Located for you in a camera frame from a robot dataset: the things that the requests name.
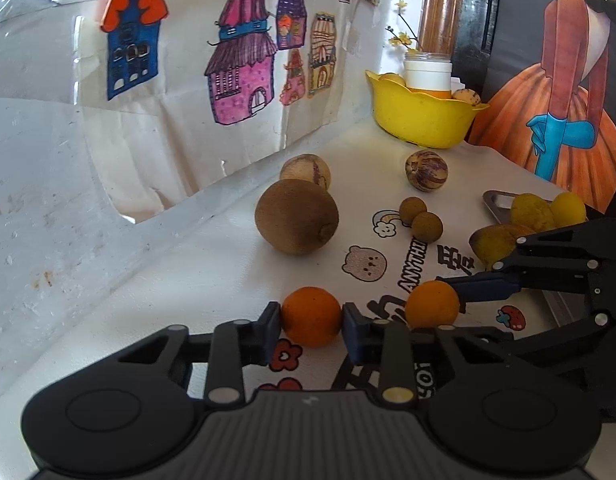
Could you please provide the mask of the brown kiwi fruit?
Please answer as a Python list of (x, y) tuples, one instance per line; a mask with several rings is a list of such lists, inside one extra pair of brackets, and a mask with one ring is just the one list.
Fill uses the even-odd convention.
[(287, 255), (308, 255), (328, 244), (340, 223), (332, 196), (319, 185), (280, 180), (262, 193), (255, 208), (259, 234)]

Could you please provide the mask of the white jar with flowers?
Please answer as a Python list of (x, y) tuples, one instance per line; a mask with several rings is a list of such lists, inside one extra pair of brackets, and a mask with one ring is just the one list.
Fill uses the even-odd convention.
[(423, 92), (439, 99), (450, 99), (452, 64), (450, 57), (443, 53), (425, 51), (422, 42), (408, 23), (406, 14), (408, 3), (397, 0), (395, 3), (398, 22), (405, 30), (396, 30), (387, 25), (388, 43), (404, 54), (404, 84), (414, 92)]

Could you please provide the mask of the brown longan fruit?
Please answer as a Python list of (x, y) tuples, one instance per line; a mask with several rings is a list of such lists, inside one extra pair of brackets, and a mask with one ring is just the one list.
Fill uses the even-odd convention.
[(442, 237), (444, 225), (436, 214), (429, 211), (420, 212), (411, 222), (411, 234), (422, 243), (430, 244)]
[(399, 218), (404, 226), (411, 226), (414, 218), (422, 212), (427, 212), (426, 203), (416, 196), (405, 198), (399, 206)]

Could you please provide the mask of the pale striped pepino melon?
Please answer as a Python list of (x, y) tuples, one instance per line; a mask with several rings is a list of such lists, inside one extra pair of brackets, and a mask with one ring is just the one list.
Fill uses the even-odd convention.
[(280, 180), (303, 180), (321, 186), (327, 191), (332, 182), (328, 164), (318, 155), (301, 154), (284, 162)]

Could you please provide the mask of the yellow fruit in bowl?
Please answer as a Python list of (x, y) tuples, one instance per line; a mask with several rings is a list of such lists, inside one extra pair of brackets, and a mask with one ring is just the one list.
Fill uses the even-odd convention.
[(400, 84), (401, 86), (404, 86), (406, 84), (404, 82), (404, 78), (395, 73), (381, 74), (380, 79), (384, 81), (393, 81), (396, 82), (396, 84)]

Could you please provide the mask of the colourful houses drawing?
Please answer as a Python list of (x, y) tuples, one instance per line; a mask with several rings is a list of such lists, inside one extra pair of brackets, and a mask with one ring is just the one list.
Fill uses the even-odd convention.
[(77, 101), (120, 209), (155, 214), (337, 118), (359, 0), (107, 0)]

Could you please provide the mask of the brown longan fruit front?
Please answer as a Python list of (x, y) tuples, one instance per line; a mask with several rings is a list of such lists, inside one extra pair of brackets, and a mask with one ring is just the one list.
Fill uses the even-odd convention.
[(422, 243), (430, 244), (442, 237), (444, 225), (436, 214), (429, 211), (420, 212), (411, 222), (411, 234)]

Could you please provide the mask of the yellow plastic bowl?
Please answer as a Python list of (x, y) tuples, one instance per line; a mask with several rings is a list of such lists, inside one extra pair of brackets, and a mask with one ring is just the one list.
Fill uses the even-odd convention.
[(453, 148), (464, 140), (475, 117), (489, 107), (414, 92), (370, 70), (366, 79), (376, 123), (391, 136), (423, 148)]

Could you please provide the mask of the brown wooden door frame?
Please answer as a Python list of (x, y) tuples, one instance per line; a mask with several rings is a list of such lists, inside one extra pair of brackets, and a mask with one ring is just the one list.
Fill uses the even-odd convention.
[(452, 55), (462, 0), (423, 0), (419, 40), (425, 52)]

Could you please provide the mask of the yellow lemon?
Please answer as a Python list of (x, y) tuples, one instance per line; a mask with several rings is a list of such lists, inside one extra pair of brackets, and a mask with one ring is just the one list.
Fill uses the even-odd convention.
[(558, 194), (550, 203), (554, 223), (558, 228), (576, 226), (587, 219), (587, 209), (584, 201), (573, 192)]

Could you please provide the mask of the purple striped pepino melon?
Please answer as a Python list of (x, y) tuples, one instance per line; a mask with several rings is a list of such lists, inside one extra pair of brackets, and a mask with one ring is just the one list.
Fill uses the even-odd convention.
[(422, 192), (441, 188), (448, 179), (448, 166), (444, 159), (431, 150), (419, 150), (404, 163), (409, 183)]

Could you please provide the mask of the small orange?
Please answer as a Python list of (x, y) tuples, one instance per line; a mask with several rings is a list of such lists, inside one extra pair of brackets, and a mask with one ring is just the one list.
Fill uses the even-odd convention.
[(411, 328), (452, 325), (460, 312), (460, 299), (446, 282), (429, 281), (410, 292), (404, 312)]
[(327, 290), (302, 287), (282, 302), (282, 327), (295, 344), (322, 348), (335, 340), (342, 327), (342, 307)]

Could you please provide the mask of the striped melon in bowl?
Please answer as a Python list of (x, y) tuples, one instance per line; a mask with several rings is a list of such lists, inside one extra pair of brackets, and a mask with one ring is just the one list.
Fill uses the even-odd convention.
[(471, 106), (477, 106), (482, 102), (480, 95), (469, 88), (458, 89), (452, 94), (453, 99), (457, 101), (461, 101), (463, 103), (468, 103)]

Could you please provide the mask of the girl in orange dress poster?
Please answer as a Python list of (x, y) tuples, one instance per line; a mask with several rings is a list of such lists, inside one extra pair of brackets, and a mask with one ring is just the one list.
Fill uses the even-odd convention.
[(603, 212), (616, 191), (616, 0), (498, 0), (466, 140)]

